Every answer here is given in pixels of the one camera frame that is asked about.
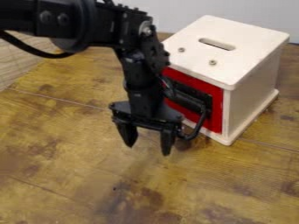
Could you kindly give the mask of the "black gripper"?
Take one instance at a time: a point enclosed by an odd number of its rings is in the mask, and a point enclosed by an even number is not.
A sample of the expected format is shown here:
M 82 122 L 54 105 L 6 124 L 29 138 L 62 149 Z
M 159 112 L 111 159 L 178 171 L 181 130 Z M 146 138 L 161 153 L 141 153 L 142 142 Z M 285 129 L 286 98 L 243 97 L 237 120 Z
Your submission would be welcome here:
M 129 147 L 133 147 L 138 139 L 137 128 L 162 131 L 161 145 L 165 156 L 171 154 L 175 142 L 175 132 L 182 126 L 182 114 L 165 102 L 165 87 L 154 84 L 137 88 L 126 84 L 126 101 L 115 101 L 110 104 L 113 121 L 118 132 Z

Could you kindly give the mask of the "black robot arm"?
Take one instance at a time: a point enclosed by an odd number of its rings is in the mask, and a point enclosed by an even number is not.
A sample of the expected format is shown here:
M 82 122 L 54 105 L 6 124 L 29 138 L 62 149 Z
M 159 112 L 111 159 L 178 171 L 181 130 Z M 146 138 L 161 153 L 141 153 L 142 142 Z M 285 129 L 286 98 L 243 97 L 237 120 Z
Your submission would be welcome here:
M 170 53 L 145 11 L 113 0 L 0 0 L 0 39 L 49 59 L 70 57 L 91 46 L 111 48 L 129 97 L 110 104 L 119 134 L 133 146 L 138 128 L 159 131 L 162 153 L 171 154 L 183 119 L 165 103 Z

